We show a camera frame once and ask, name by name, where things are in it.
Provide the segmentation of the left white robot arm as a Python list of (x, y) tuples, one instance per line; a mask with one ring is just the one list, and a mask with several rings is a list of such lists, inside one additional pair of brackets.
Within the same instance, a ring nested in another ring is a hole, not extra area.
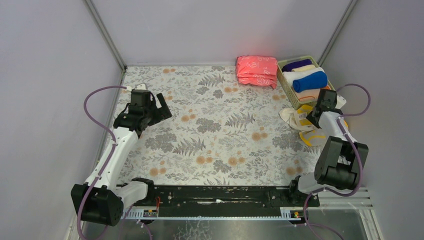
[(116, 226), (124, 210), (140, 200), (153, 200), (154, 182), (134, 178), (118, 186), (124, 163), (147, 127), (172, 117), (162, 93), (133, 89), (126, 104), (109, 130), (111, 141), (106, 153), (83, 184), (75, 184), (71, 198), (79, 221)]

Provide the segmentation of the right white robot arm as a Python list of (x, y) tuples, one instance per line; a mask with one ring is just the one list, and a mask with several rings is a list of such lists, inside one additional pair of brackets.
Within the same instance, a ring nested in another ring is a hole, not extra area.
[(292, 199), (306, 200), (323, 191), (350, 197), (360, 188), (369, 148), (352, 136), (342, 111), (336, 105), (336, 91), (322, 89), (315, 107), (306, 117), (324, 131), (326, 143), (314, 172), (297, 176), (290, 182), (288, 196)]

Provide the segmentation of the yellow white towel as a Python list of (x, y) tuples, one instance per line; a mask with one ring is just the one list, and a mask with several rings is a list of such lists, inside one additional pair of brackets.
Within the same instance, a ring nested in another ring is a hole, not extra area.
[(294, 111), (292, 120), (294, 120), (294, 126), (300, 131), (300, 139), (307, 146), (323, 147), (328, 139), (327, 134), (323, 129), (316, 127), (306, 118), (312, 110), (312, 106), (302, 105)]

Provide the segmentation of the orange cartoon towel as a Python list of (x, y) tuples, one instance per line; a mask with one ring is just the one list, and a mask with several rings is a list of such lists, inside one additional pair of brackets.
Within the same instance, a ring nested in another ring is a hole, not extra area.
[(332, 88), (327, 85), (323, 88), (308, 89), (301, 92), (295, 91), (294, 94), (300, 103), (313, 102), (318, 99), (321, 90), (332, 90)]

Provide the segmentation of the blue towel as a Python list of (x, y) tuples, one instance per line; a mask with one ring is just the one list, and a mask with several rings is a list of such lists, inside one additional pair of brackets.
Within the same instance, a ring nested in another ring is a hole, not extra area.
[(292, 82), (292, 87), (296, 93), (305, 90), (321, 89), (328, 85), (328, 77), (323, 71), (311, 73)]

